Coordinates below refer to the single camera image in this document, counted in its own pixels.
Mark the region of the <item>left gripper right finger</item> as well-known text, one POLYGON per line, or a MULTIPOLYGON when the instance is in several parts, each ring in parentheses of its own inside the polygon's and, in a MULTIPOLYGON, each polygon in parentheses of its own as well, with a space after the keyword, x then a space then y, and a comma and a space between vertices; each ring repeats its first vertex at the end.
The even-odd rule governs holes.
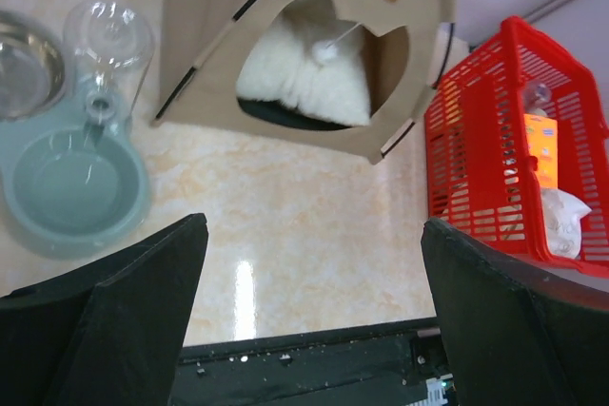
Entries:
POLYGON ((461 405, 605 405, 608 294, 440 219, 422 256, 461 405))

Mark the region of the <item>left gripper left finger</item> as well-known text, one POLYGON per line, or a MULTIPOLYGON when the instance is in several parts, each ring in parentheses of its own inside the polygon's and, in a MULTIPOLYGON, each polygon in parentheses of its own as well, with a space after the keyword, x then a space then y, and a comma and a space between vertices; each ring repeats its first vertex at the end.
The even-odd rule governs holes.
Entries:
POLYGON ((5 405, 165 405, 201 276, 206 217, 1 299, 5 405))

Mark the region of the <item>teal double pet bowl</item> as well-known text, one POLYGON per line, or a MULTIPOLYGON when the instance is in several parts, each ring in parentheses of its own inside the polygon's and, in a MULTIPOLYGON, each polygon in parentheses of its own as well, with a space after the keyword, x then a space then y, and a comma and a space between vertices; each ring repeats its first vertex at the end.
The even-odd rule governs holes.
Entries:
POLYGON ((1 124, 1 208, 31 252, 83 258, 146 218, 150 183, 120 91, 80 83, 40 114, 1 124))

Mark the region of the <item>red plastic basket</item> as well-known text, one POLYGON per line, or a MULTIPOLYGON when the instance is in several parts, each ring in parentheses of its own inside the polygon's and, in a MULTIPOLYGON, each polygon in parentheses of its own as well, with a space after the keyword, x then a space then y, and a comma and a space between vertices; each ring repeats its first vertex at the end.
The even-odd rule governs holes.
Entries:
POLYGON ((517 16, 442 79, 424 117, 428 211, 524 261, 608 274, 608 126, 592 72, 517 16), (578 256, 553 255, 543 223, 538 160, 529 153, 523 95, 546 85, 558 124, 558 185, 590 208, 578 256))

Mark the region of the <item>stainless steel bowl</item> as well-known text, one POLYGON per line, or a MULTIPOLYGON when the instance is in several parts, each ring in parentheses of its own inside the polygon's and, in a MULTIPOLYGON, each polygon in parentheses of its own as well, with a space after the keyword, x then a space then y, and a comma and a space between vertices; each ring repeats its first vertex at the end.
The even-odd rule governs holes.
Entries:
POLYGON ((38 20, 1 11, 1 119, 35 116, 56 105, 69 85, 61 40, 38 20))

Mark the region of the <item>clear plastic bottle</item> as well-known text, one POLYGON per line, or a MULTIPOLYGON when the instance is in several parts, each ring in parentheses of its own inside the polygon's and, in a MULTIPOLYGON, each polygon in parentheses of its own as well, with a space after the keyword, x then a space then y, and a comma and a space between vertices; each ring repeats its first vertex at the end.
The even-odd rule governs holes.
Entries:
POLYGON ((85 131, 99 139, 127 127, 155 50, 145 15, 117 1, 85 0, 68 13, 63 39, 85 131))

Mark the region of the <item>cream fluffy pillow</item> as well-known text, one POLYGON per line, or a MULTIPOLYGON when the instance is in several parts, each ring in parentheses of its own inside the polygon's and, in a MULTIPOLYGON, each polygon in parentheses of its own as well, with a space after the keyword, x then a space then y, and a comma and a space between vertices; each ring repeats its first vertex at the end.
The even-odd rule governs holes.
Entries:
MULTIPOLYGON (((277 101, 304 116, 343 126, 367 126, 371 98, 362 51, 327 66, 311 55, 353 22, 312 14, 280 13, 248 54, 236 83, 241 99, 277 101)), ((361 26, 364 45, 364 32, 361 26)))

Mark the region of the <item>beige fabric pet tent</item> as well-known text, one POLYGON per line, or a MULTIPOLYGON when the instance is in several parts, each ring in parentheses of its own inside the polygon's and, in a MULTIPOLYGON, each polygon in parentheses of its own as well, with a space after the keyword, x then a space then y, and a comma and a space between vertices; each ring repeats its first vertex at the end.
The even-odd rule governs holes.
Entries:
POLYGON ((164 0, 156 123, 379 162, 429 107, 456 0, 164 0))

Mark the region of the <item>black tent pole crossing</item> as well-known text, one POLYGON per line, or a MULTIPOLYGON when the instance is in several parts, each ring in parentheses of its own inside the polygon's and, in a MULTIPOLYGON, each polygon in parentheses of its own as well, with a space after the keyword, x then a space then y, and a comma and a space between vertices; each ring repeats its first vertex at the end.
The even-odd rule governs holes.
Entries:
POLYGON ((445 46, 445 51, 444 51, 444 56, 442 58, 442 63, 440 65, 440 69, 438 72, 438 76, 435 80, 435 82, 433 83, 433 85, 431 86, 434 90, 437 90, 439 88, 439 85, 442 81, 442 77, 446 71, 447 65, 448 65, 448 60, 450 57, 450 52, 452 49, 452 43, 453 43, 453 37, 454 37, 454 33, 455 33, 455 28, 456 28, 456 23, 453 21, 449 24, 448 27, 448 35, 447 35, 447 41, 446 41, 446 46, 445 46))

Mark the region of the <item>white wrapped bag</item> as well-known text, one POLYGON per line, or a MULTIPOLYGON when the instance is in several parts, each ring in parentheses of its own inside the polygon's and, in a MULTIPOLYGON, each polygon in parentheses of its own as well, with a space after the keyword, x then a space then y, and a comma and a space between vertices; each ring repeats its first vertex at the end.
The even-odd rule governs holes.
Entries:
POLYGON ((541 191, 541 204, 550 253, 574 260, 581 249, 581 220, 592 209, 578 197, 554 188, 541 191))

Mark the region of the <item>orange card package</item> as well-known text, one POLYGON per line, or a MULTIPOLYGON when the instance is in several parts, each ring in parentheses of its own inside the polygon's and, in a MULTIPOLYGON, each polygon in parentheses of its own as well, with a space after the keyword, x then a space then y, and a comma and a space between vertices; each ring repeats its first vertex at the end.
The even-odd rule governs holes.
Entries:
POLYGON ((537 161, 535 174, 542 188, 558 187, 558 123, 536 114, 523 116, 529 154, 537 161))

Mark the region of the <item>white pompom toy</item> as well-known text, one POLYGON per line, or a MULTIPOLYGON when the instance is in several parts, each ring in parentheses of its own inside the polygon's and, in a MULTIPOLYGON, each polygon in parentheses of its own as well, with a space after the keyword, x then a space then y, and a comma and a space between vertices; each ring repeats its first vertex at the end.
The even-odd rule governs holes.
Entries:
POLYGON ((321 66, 341 59, 352 58, 361 51, 363 38, 361 24, 355 23, 338 36, 317 41, 311 48, 313 59, 321 66))

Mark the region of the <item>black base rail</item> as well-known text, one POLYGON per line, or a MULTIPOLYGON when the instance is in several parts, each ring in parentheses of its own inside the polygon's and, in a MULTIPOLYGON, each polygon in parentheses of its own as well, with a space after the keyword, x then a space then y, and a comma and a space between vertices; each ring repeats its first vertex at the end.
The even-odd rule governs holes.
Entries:
POLYGON ((434 318, 186 347, 170 405, 456 405, 434 318))

